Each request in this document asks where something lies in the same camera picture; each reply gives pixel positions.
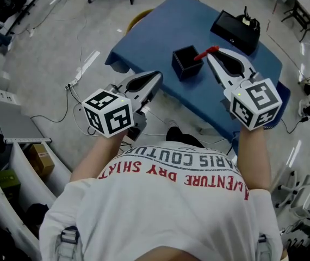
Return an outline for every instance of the gray floor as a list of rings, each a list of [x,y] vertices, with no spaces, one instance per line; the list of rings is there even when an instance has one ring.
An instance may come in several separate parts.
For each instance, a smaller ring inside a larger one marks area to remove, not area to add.
[[[53,5],[49,5],[51,1],[38,0],[31,15],[14,31],[20,33],[26,27],[31,29],[39,24],[52,8]],[[124,75],[104,65],[109,51],[123,37],[124,30],[138,13],[154,8],[163,1],[135,0],[134,5],[130,5],[129,0],[95,0],[91,4],[86,0],[61,0],[45,22],[35,29],[32,37],[27,32],[16,36],[13,49],[7,55],[5,70],[12,76],[10,89],[21,99],[23,112],[30,116],[46,115],[54,120],[62,118],[66,108],[64,85],[74,79],[80,66],[85,64],[94,51],[101,54],[76,86],[80,98],[85,99],[96,89],[120,81]],[[302,35],[300,26],[292,19],[281,23],[283,12],[288,7],[279,4],[272,14],[274,0],[201,1],[233,15],[242,14],[247,5],[249,14],[260,21],[260,41],[281,60],[283,69],[280,81],[292,92],[283,116],[288,128],[292,129],[300,119],[297,114],[298,102],[305,97],[297,82],[303,77],[302,74],[310,76],[310,33],[299,43]],[[74,169],[95,138],[85,136],[75,125],[72,108],[76,102],[71,96],[69,104],[69,112],[63,122],[52,123],[42,118],[36,118],[35,121],[43,134],[52,138],[53,148],[64,163]],[[165,134],[167,129],[163,121],[171,118],[177,121],[183,131],[203,141],[215,142],[221,139],[219,136],[200,136],[197,129],[208,125],[162,92],[148,105],[147,110],[148,126],[145,133]],[[86,131],[86,121],[78,106],[75,113],[77,123]],[[310,173],[310,120],[299,124],[291,135],[286,133],[284,125],[280,123],[267,131],[266,136],[274,180],[289,163],[301,175]],[[142,135],[136,144],[152,144],[159,140],[164,140],[164,136]],[[230,147],[227,141],[206,145],[223,152],[227,152]]]

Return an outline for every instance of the black box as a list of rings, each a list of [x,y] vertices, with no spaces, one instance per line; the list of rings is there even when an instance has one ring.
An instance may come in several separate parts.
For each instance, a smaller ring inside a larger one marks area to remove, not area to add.
[[[232,43],[247,55],[252,54],[257,48],[260,37],[259,31],[254,31],[225,11],[220,13],[210,31]]]
[[[203,66],[202,59],[195,61],[198,52],[194,46],[188,46],[173,52],[172,67],[178,75],[179,81],[195,76]]]

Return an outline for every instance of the blue tablecloth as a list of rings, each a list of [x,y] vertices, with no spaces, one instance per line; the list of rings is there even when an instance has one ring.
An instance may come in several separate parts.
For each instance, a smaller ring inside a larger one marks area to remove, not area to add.
[[[210,28],[219,12],[197,0],[167,0],[142,19],[112,49],[106,60],[119,72],[162,72],[162,89],[211,124],[223,137],[233,139],[240,123],[232,119],[221,101],[223,88],[214,78],[206,60],[200,73],[180,82],[172,66],[173,51],[194,45],[199,53],[219,45],[243,54]],[[282,64],[262,43],[248,57],[256,71],[277,85]]]

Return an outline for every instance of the fiducial marker cube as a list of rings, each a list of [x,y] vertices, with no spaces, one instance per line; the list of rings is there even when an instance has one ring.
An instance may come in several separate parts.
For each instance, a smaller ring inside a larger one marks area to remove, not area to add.
[[[250,131],[271,122],[281,105],[282,100],[269,78],[231,92],[230,112]]]
[[[131,100],[98,89],[82,102],[89,125],[105,137],[134,126]]]

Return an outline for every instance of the red stick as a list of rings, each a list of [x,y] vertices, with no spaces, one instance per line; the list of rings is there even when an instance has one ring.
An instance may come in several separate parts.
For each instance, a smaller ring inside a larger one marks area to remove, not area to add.
[[[203,53],[199,54],[198,56],[196,56],[194,58],[194,61],[199,61],[203,57],[206,57],[208,53],[214,53],[214,52],[217,52],[218,50],[219,50],[219,46],[211,46],[205,52],[203,52]]]

